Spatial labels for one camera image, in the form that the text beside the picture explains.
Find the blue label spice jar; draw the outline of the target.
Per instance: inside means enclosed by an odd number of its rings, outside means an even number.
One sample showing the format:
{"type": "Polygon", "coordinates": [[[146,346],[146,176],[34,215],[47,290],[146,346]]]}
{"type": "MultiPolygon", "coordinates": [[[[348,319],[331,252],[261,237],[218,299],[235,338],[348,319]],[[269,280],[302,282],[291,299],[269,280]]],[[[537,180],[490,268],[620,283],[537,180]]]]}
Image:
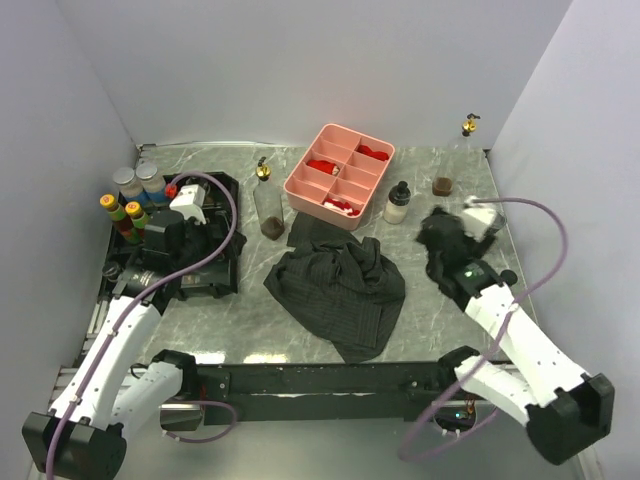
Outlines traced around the blue label spice jar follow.
{"type": "Polygon", "coordinates": [[[140,163],[135,173],[147,196],[155,206],[169,204],[169,198],[166,195],[166,181],[153,162],[140,163]]]}
{"type": "Polygon", "coordinates": [[[117,169],[112,175],[112,180],[128,202],[137,202],[142,207],[147,207],[151,204],[133,168],[121,167],[117,169]]]}

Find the black cap white powder bottle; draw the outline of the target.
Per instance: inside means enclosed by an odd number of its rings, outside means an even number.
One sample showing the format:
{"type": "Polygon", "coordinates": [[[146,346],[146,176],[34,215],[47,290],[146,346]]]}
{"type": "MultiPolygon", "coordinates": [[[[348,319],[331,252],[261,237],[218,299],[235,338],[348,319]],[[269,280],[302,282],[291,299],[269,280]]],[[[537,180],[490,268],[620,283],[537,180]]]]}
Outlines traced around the black cap white powder bottle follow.
{"type": "Polygon", "coordinates": [[[389,224],[400,224],[403,222],[408,212],[410,200],[411,191],[408,183],[406,181],[400,181],[389,191],[383,214],[384,220],[389,224]]]}

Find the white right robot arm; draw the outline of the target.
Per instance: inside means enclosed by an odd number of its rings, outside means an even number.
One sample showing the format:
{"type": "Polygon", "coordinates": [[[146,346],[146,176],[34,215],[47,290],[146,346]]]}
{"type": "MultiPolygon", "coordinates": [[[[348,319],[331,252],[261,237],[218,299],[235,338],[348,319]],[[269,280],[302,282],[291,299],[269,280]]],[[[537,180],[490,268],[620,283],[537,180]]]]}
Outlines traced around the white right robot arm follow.
{"type": "Polygon", "coordinates": [[[442,357],[440,391],[476,394],[521,424],[537,452],[560,465],[611,430],[615,389],[565,355],[529,317],[511,291],[518,277],[497,272],[483,256],[505,220],[475,198],[454,215],[436,206],[416,237],[427,250],[426,274],[478,324],[518,369],[492,364],[488,354],[459,348],[442,357]]]}

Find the tall gold spout sauce bottle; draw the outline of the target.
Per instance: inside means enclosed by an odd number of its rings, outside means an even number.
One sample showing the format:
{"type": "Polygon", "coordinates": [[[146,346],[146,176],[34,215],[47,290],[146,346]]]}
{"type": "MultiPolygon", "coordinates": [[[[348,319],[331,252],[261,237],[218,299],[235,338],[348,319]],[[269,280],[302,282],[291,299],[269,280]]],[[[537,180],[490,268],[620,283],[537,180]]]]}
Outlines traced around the tall gold spout sauce bottle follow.
{"type": "Polygon", "coordinates": [[[480,115],[469,113],[463,121],[458,134],[439,156],[439,165],[432,181],[432,193],[447,197],[453,192],[456,179],[471,156],[471,136],[476,131],[480,115]]]}

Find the red yellow cap sauce bottle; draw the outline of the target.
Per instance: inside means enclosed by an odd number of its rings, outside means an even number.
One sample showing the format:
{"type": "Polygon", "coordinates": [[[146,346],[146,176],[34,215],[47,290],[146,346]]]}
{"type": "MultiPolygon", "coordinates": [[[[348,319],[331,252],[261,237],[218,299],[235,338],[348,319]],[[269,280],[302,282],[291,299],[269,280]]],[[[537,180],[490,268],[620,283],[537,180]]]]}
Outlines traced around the red yellow cap sauce bottle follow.
{"type": "Polygon", "coordinates": [[[112,194],[105,194],[100,197],[100,205],[109,215],[115,229],[130,244],[137,245],[141,238],[133,225],[131,218],[125,212],[124,207],[112,194]]]}

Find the red white item front compartment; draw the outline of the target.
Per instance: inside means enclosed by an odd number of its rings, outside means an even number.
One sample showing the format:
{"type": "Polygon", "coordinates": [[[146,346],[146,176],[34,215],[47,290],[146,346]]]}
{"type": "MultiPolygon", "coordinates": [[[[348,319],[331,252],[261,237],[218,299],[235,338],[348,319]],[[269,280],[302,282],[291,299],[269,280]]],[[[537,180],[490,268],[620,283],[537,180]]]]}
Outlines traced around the red white item front compartment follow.
{"type": "Polygon", "coordinates": [[[354,208],[349,202],[343,202],[333,198],[327,198],[323,202],[323,206],[332,211],[344,214],[348,217],[356,217],[360,214],[360,210],[354,208]]]}

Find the black divided organizer tray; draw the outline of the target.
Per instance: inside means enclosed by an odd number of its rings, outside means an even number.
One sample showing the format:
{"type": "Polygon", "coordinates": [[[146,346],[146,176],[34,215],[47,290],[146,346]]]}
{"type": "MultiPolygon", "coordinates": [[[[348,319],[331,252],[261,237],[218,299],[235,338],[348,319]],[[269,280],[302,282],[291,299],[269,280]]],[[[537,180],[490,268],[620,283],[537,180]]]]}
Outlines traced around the black divided organizer tray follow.
{"type": "Polygon", "coordinates": [[[99,298],[122,292],[135,296],[163,276],[190,266],[224,245],[214,259],[185,274],[174,285],[180,300],[222,298],[239,290],[239,257],[246,237],[239,231],[239,183],[224,172],[216,180],[189,175],[174,182],[163,177],[165,202],[151,204],[133,219],[140,242],[132,244],[118,230],[111,233],[102,270],[99,298]]]}

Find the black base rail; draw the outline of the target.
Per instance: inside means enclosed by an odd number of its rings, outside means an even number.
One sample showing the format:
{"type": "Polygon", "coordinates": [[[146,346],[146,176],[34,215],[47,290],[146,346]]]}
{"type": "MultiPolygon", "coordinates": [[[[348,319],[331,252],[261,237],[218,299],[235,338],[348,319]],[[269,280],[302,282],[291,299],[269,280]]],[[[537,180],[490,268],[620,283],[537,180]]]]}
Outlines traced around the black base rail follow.
{"type": "Polygon", "coordinates": [[[417,419],[454,382],[437,362],[200,365],[205,398],[241,422],[417,419]]]}

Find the dark spice jar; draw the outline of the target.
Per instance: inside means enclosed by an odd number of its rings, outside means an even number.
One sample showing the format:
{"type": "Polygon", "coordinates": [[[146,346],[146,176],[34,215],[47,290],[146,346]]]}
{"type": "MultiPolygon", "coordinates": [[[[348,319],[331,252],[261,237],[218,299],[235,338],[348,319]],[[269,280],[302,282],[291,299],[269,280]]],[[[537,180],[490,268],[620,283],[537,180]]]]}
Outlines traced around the dark spice jar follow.
{"type": "Polygon", "coordinates": [[[102,276],[109,282],[116,283],[123,271],[122,266],[116,261],[107,261],[102,268],[102,276]]]}

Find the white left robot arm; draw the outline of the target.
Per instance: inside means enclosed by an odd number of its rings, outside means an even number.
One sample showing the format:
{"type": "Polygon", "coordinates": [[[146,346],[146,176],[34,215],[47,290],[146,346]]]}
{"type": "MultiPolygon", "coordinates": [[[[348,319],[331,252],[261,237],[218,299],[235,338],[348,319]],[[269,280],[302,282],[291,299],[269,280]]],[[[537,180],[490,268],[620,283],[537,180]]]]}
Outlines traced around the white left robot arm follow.
{"type": "Polygon", "coordinates": [[[33,462],[47,478],[112,479],[128,441],[162,404],[203,404],[198,366],[186,353],[163,350],[127,390],[121,385],[183,277],[222,254],[237,223],[233,212],[226,236],[216,240],[207,221],[171,209],[152,215],[86,358],[49,410],[30,413],[23,424],[33,462]]]}

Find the red label sauce bottle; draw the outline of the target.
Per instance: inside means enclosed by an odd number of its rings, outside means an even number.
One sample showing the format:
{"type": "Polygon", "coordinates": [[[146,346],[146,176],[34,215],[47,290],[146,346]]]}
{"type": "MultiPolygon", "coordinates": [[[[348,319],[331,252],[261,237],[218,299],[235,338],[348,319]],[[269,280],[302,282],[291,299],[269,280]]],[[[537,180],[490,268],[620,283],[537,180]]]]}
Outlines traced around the red label sauce bottle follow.
{"type": "Polygon", "coordinates": [[[143,239],[145,236],[145,227],[150,221],[149,215],[144,211],[142,206],[136,201],[129,202],[125,206],[125,212],[131,219],[132,224],[138,236],[141,239],[143,239]]]}

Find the dark lid beige powder jar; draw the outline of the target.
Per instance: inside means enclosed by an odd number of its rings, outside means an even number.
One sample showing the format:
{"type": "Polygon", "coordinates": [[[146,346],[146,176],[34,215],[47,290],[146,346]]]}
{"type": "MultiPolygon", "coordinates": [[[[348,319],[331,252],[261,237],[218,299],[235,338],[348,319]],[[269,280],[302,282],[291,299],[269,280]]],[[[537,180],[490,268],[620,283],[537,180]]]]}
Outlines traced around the dark lid beige powder jar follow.
{"type": "Polygon", "coordinates": [[[486,230],[487,236],[496,236],[506,225],[506,218],[500,212],[495,212],[491,225],[486,230]]]}

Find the tall gold spout oil bottle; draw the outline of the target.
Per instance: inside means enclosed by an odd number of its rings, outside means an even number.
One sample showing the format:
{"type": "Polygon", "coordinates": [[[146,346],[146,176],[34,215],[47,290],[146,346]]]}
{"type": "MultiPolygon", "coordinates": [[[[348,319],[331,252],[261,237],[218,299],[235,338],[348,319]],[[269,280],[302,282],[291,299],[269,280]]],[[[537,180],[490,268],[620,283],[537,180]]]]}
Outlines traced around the tall gold spout oil bottle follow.
{"type": "Polygon", "coordinates": [[[277,240],[285,232],[281,191],[271,179],[271,169],[266,158],[258,160],[255,170],[258,183],[253,190],[261,233],[270,240],[277,240]]]}

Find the aluminium frame rail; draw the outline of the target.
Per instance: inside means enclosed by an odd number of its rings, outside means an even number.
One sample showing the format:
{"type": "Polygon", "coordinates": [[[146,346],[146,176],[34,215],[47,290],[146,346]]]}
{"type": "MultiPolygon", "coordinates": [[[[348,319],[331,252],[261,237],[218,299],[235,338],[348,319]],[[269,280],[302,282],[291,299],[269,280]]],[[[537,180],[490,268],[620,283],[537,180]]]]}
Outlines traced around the aluminium frame rail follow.
{"type": "MultiPolygon", "coordinates": [[[[511,363],[511,361],[509,364],[493,362],[492,364],[508,371],[512,375],[517,375],[519,373],[518,369],[511,363]]],[[[121,388],[123,390],[127,390],[135,380],[141,378],[147,367],[139,369],[131,366],[121,388]]],[[[45,412],[49,410],[53,402],[65,390],[78,368],[64,371],[59,375],[55,384],[52,401],[45,412]]],[[[188,442],[191,437],[191,432],[200,425],[219,425],[225,431],[230,431],[241,422],[238,420],[238,414],[235,408],[231,405],[220,401],[206,399],[203,383],[202,386],[203,404],[196,405],[193,403],[181,402],[177,399],[171,399],[162,404],[159,409],[152,414],[160,415],[161,427],[167,436],[173,437],[182,442],[188,442]]],[[[465,436],[479,426],[479,420],[477,419],[473,409],[474,404],[478,402],[488,402],[494,406],[493,403],[476,394],[472,394],[464,390],[460,390],[455,394],[449,394],[446,389],[419,414],[417,419],[410,421],[415,429],[420,429],[426,421],[440,421],[445,425],[449,433],[465,436]]],[[[131,444],[136,432],[128,441],[127,448],[131,444]]]]}

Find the pink divided storage box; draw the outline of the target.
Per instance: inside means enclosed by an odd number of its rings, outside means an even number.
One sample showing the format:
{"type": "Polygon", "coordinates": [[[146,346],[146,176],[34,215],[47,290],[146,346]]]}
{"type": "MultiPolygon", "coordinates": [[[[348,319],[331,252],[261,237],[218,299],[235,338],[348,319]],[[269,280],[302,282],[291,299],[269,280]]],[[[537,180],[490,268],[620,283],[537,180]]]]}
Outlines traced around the pink divided storage box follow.
{"type": "Polygon", "coordinates": [[[299,213],[305,213],[342,229],[355,230],[392,163],[395,147],[383,140],[337,124],[327,124],[318,133],[301,160],[284,183],[288,203],[299,213]],[[389,154],[388,161],[379,161],[356,151],[360,144],[389,154]],[[337,176],[310,168],[310,159],[328,160],[340,167],[337,176]],[[348,217],[323,206],[327,198],[349,202],[360,210],[348,217]]]}

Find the dark striped cloth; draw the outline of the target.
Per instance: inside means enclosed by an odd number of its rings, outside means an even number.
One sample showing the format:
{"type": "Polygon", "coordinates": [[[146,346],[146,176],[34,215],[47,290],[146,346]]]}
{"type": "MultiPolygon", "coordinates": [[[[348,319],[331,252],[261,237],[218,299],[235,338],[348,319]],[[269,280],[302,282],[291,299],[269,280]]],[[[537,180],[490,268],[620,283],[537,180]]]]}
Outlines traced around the dark striped cloth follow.
{"type": "Polygon", "coordinates": [[[406,298],[405,280],[380,241],[299,213],[287,246],[264,280],[272,297],[344,362],[378,357],[406,298]]]}

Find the red item back compartment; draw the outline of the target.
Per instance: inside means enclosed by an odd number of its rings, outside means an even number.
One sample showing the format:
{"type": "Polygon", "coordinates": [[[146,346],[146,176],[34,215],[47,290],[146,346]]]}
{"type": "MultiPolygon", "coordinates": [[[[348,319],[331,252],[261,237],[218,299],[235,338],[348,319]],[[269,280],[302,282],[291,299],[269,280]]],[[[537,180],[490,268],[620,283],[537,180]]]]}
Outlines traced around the red item back compartment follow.
{"type": "Polygon", "coordinates": [[[386,153],[385,151],[374,150],[371,147],[364,144],[360,144],[357,147],[356,151],[362,155],[369,156],[379,161],[388,161],[390,158],[389,154],[386,153]]]}

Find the red item middle compartment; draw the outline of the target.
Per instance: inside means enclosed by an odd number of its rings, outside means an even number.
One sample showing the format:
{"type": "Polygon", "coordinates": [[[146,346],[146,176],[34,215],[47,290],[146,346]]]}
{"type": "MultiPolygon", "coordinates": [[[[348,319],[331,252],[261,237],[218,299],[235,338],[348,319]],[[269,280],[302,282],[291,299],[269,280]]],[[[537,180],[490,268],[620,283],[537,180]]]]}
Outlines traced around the red item middle compartment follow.
{"type": "Polygon", "coordinates": [[[336,163],[328,160],[310,159],[307,165],[310,168],[332,176],[337,176],[340,171],[340,167],[336,163]]]}

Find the black cap jar right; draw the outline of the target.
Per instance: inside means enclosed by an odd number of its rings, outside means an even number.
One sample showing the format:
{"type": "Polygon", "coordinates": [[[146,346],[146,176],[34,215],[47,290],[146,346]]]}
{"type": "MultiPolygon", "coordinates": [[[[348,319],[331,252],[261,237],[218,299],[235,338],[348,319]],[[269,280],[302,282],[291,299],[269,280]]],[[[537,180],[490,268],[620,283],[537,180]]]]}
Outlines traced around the black cap jar right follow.
{"type": "Polygon", "coordinates": [[[508,286],[513,286],[518,282],[517,274],[509,269],[503,270],[500,273],[500,277],[508,286]]]}

